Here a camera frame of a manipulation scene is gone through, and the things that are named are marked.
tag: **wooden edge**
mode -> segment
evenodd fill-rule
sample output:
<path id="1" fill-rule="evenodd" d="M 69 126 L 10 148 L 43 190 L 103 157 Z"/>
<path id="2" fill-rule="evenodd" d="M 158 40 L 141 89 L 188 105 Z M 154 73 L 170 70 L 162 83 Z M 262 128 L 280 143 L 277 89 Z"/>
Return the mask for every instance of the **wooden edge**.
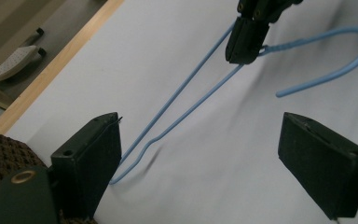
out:
<path id="1" fill-rule="evenodd" d="M 19 98 L 0 116 L 0 134 L 6 134 L 49 83 L 61 72 L 123 2 L 124 0 L 108 0 L 101 9 L 98 10 L 57 57 L 51 61 Z"/>

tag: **gray floor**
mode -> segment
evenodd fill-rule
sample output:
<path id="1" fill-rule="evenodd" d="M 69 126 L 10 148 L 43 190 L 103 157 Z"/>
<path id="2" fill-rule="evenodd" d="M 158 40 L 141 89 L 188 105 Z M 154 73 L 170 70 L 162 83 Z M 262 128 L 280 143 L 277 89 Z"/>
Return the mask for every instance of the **gray floor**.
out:
<path id="1" fill-rule="evenodd" d="M 35 32 L 35 35 L 30 36 L 24 43 L 42 47 L 47 55 L 44 58 L 36 56 L 16 76 L 1 81 L 0 90 L 12 99 L 19 97 L 105 2 L 106 0 L 66 0 L 41 26 L 45 34 L 38 36 Z"/>

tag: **white table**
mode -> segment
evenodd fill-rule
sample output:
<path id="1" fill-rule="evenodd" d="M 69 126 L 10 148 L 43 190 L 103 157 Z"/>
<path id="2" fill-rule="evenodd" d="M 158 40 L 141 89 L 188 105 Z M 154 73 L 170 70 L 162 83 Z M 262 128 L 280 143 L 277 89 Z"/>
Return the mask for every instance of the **white table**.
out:
<path id="1" fill-rule="evenodd" d="M 126 150 L 235 20 L 237 4 L 236 0 L 127 0 L 7 135 L 27 143 L 49 164 L 49 155 L 90 119 L 117 111 L 124 117 L 120 130 Z M 283 13 L 266 43 L 344 25 L 358 25 L 358 3 L 305 1 Z M 96 219 L 99 223 L 330 223 L 278 159 L 282 115 L 289 111 L 316 119 L 358 144 L 358 68 L 282 99 L 274 93 L 335 70 L 357 54 L 358 36 L 346 35 L 243 67 L 153 145 L 122 182 L 108 187 Z M 234 66 L 225 62 L 222 46 L 146 140 L 161 133 Z M 358 215 L 341 223 L 358 223 Z"/>

